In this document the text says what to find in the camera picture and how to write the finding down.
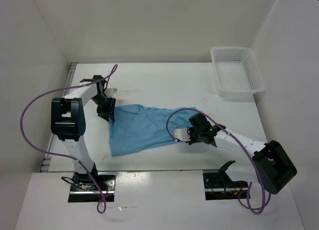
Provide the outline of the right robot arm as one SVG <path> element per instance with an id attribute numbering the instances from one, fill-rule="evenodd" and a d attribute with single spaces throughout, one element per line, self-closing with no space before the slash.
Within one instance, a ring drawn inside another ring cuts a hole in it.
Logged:
<path id="1" fill-rule="evenodd" d="M 211 125 L 200 113 L 189 118 L 189 122 L 189 144 L 203 142 L 223 150 L 243 153 L 249 158 L 249 163 L 230 160 L 218 169 L 219 183 L 224 187 L 239 181 L 259 183 L 267 192 L 275 195 L 297 174 L 295 165 L 275 140 L 265 143 L 249 139 L 221 124 Z"/>

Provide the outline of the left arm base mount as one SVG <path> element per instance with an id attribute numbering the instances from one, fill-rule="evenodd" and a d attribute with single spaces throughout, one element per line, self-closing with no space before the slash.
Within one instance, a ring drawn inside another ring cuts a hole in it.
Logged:
<path id="1" fill-rule="evenodd" d="M 100 172 L 95 175 L 95 179 L 106 201 L 113 202 L 115 197 L 116 173 Z M 97 203 L 102 199 L 98 188 L 90 178 L 81 180 L 80 177 L 74 175 L 72 178 L 64 177 L 64 180 L 70 184 L 69 203 Z"/>

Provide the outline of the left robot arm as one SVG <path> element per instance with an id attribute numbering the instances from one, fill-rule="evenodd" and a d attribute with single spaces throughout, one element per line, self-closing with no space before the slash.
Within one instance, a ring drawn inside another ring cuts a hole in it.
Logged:
<path id="1" fill-rule="evenodd" d="M 84 106 L 92 100 L 97 106 L 97 116 L 107 122 L 114 121 L 116 99 L 114 91 L 105 94 L 107 81 L 101 75 L 81 80 L 81 85 L 62 98 L 51 101 L 51 131 L 65 145 L 74 164 L 76 184 L 88 190 L 99 186 L 100 178 L 84 140 L 86 121 Z"/>

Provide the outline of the light blue shorts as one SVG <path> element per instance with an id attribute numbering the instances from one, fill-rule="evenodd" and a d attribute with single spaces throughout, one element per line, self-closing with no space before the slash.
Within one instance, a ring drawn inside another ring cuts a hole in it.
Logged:
<path id="1" fill-rule="evenodd" d="M 113 157 L 175 144 L 175 129 L 190 126 L 195 111 L 145 107 L 140 104 L 115 107 L 115 120 L 109 123 L 109 145 Z"/>

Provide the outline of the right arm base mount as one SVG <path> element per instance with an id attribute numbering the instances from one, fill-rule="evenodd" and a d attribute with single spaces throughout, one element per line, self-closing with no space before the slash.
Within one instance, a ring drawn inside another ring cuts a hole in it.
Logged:
<path id="1" fill-rule="evenodd" d="M 216 169 L 203 170 L 202 176 L 206 201 L 245 199 L 247 196 L 247 182 L 226 183 Z"/>

